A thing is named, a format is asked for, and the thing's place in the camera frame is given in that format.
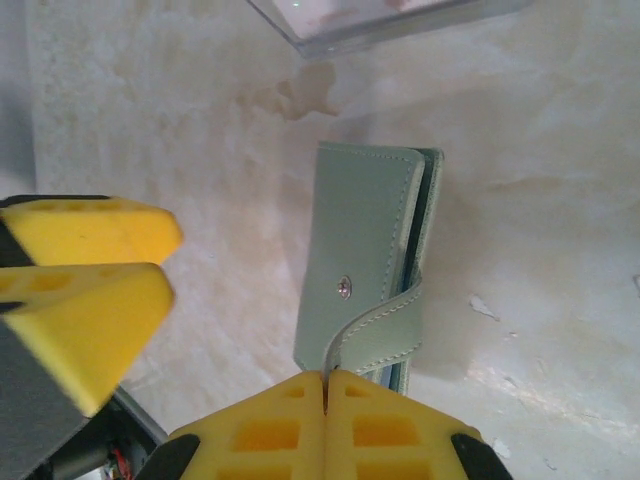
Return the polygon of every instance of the white marble table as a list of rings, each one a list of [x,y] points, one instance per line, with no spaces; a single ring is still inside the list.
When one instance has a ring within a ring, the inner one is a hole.
[[[30,0],[41,192],[173,210],[178,305],[125,386],[168,430],[297,372],[320,139],[448,155],[411,396],[518,479],[640,470],[640,8],[304,64],[239,0]]]

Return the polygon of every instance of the white debris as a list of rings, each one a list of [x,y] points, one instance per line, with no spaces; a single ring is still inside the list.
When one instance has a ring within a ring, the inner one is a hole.
[[[481,315],[485,315],[489,318],[493,318],[496,322],[500,321],[500,319],[496,316],[496,314],[493,313],[489,309],[489,307],[487,307],[487,304],[484,303],[484,300],[482,300],[479,296],[471,295],[471,298],[469,299],[469,305],[471,306],[474,312],[478,312]]]
[[[505,459],[511,458],[511,450],[509,450],[509,447],[507,446],[507,444],[504,443],[499,438],[495,438],[493,440],[493,445],[491,446],[493,447],[494,452],[496,452],[502,458],[505,458]]]
[[[543,458],[542,460],[544,461],[544,464],[547,466],[549,470],[552,470],[554,472],[558,471],[558,467],[556,467],[555,465],[552,465],[548,459]]]

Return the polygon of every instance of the water stain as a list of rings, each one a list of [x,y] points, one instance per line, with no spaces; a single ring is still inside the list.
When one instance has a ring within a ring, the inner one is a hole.
[[[303,67],[291,80],[255,92],[242,93],[235,101],[245,111],[257,107],[289,121],[300,120],[311,112],[336,117],[340,112],[329,105],[328,100],[335,83],[333,63],[317,63]]]
[[[171,71],[180,61],[184,52],[182,36],[175,32],[167,32],[162,49],[162,70]]]
[[[135,72],[135,62],[130,52],[122,52],[113,64],[113,73],[120,78],[131,78]]]
[[[497,39],[496,45],[528,62],[566,64],[580,52],[588,12],[588,8],[575,8],[572,2],[536,2],[536,8],[524,10],[521,21]]]

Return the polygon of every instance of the light green wallet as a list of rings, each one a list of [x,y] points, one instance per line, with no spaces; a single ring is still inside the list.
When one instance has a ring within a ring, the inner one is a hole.
[[[294,359],[405,393],[422,345],[422,277],[440,150],[322,143]]]

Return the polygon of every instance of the metal snap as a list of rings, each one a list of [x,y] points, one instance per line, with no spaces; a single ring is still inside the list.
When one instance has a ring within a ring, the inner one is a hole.
[[[349,300],[352,291],[353,284],[351,283],[351,279],[345,275],[340,279],[340,283],[338,283],[338,293],[343,300]]]

